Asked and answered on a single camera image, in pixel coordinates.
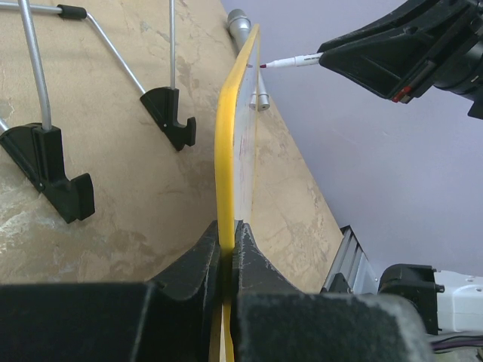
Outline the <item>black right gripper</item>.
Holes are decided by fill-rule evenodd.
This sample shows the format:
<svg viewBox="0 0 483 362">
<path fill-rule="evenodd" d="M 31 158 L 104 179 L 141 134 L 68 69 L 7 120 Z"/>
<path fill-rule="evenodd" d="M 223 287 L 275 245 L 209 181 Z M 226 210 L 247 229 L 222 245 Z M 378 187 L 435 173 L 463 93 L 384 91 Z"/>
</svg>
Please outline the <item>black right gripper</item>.
<svg viewBox="0 0 483 362">
<path fill-rule="evenodd" d="M 383 99 L 409 103 L 436 87 L 482 119 L 481 1 L 407 1 L 318 51 L 323 67 Z"/>
</svg>

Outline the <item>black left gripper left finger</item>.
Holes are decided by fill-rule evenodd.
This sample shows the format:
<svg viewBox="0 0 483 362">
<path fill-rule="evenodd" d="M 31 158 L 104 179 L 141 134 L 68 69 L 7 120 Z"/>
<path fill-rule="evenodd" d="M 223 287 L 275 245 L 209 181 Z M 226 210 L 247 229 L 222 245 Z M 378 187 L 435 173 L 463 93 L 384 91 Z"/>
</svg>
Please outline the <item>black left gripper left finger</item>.
<svg viewBox="0 0 483 362">
<path fill-rule="evenodd" d="M 151 281 L 157 289 L 144 319 L 143 360 L 218 361 L 221 256 L 217 222 Z"/>
</svg>

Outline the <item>pink and white marker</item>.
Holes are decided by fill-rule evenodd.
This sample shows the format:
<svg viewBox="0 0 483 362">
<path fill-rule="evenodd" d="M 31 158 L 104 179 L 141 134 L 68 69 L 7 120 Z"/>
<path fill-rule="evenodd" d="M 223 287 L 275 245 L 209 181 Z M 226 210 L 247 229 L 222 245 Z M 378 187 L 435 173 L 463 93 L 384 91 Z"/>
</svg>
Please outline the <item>pink and white marker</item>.
<svg viewBox="0 0 483 362">
<path fill-rule="evenodd" d="M 267 68 L 285 68 L 285 67 L 301 67 L 301 66 L 312 66 L 319 63 L 319 60 L 323 53 L 317 54 L 306 54 L 299 55 L 295 57 L 284 58 L 280 60 L 273 60 L 265 64 L 261 64 L 261 69 Z"/>
</svg>

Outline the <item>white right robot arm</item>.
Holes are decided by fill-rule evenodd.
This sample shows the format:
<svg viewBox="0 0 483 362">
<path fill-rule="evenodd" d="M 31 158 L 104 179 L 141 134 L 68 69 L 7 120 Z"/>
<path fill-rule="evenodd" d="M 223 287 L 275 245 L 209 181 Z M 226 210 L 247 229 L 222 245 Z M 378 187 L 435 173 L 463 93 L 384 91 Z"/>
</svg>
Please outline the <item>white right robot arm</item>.
<svg viewBox="0 0 483 362">
<path fill-rule="evenodd" d="M 409 103 L 431 87 L 472 102 L 482 117 L 482 3 L 407 1 L 319 47 L 319 64 L 377 96 Z M 429 265 L 396 264 L 378 291 L 408 300 L 435 352 L 482 345 L 482 279 Z"/>
</svg>

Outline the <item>yellow framed whiteboard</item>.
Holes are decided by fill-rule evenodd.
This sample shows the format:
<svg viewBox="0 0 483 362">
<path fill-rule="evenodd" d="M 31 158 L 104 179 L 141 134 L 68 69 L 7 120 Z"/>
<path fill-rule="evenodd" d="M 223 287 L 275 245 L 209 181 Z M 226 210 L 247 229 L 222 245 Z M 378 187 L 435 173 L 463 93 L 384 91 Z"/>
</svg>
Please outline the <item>yellow framed whiteboard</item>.
<svg viewBox="0 0 483 362">
<path fill-rule="evenodd" d="M 214 137 L 214 170 L 221 256 L 222 337 L 220 359 L 234 361 L 230 333 L 235 230 L 250 222 L 256 161 L 260 26 L 254 25 L 220 89 Z"/>
</svg>

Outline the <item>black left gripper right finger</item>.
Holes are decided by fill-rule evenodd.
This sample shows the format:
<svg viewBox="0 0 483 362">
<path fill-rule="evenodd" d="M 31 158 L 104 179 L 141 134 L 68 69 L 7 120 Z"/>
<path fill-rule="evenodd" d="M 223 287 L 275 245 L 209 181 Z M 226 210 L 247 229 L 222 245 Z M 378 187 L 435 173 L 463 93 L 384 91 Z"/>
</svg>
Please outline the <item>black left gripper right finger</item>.
<svg viewBox="0 0 483 362">
<path fill-rule="evenodd" d="M 238 226 L 232 260 L 230 334 L 236 361 L 376 361 L 374 313 L 337 254 L 318 293 L 304 293 L 263 255 L 251 227 Z"/>
</svg>

